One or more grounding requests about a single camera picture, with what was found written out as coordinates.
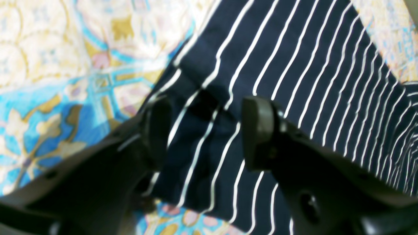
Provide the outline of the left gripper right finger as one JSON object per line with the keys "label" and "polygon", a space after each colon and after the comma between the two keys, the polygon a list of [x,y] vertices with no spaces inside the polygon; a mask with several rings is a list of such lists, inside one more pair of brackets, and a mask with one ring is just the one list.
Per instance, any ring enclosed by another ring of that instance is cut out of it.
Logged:
{"label": "left gripper right finger", "polygon": [[271,100],[242,101],[244,158],[281,187],[296,235],[416,235],[417,199],[314,143]]}

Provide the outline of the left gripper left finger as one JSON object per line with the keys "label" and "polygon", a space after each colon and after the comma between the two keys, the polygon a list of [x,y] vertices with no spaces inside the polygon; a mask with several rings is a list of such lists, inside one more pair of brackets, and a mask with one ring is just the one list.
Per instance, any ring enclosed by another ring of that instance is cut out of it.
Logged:
{"label": "left gripper left finger", "polygon": [[173,104],[148,103],[94,146],[1,197],[2,235],[116,235],[132,191],[164,165]]}

